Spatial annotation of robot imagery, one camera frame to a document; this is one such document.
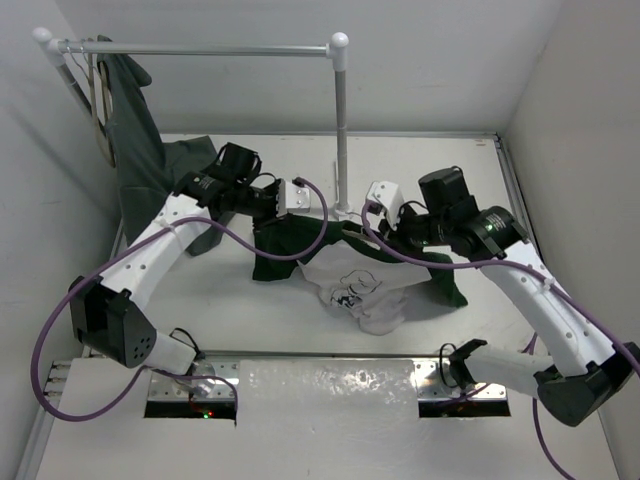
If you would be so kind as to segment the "green and white t-shirt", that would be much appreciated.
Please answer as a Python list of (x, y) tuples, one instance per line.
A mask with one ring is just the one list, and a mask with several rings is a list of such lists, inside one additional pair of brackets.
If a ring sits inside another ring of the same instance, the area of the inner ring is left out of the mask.
[(330, 221), (321, 242), (304, 257), (282, 261), (257, 256), (252, 279), (275, 282), (299, 270), (325, 306), (347, 311), (361, 331), (377, 336), (405, 321), (411, 289), (429, 295), (435, 305), (468, 305), (453, 271), (404, 263), (360, 239), (359, 233), (354, 222)]

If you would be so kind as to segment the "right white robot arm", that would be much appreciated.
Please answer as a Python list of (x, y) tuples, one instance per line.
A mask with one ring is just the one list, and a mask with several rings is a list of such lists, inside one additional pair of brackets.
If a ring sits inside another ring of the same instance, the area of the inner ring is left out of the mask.
[(371, 185), (367, 198), (384, 216), (378, 236), (385, 247), (415, 260), (425, 260), (427, 246), (450, 247), (509, 298), (548, 351), (527, 356), (472, 339), (449, 355), (445, 379), (460, 389), (498, 383), (539, 400), (562, 424), (579, 425), (631, 377), (638, 346), (617, 348), (570, 305), (524, 227), (503, 207), (479, 208), (460, 168), (427, 174), (418, 185), (424, 214), (408, 205), (397, 184)]

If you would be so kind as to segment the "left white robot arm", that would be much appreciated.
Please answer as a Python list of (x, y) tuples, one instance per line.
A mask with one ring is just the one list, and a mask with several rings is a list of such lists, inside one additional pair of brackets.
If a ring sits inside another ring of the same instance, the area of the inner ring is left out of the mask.
[(195, 349), (159, 332), (146, 317), (146, 306), (173, 264), (211, 231), (212, 221), (224, 224), (233, 214), (267, 220), (276, 216), (280, 183), (256, 188), (252, 183), (260, 173), (258, 153), (233, 143), (213, 163), (186, 173), (132, 243), (132, 254), (72, 285), (75, 338), (127, 368), (186, 374)]

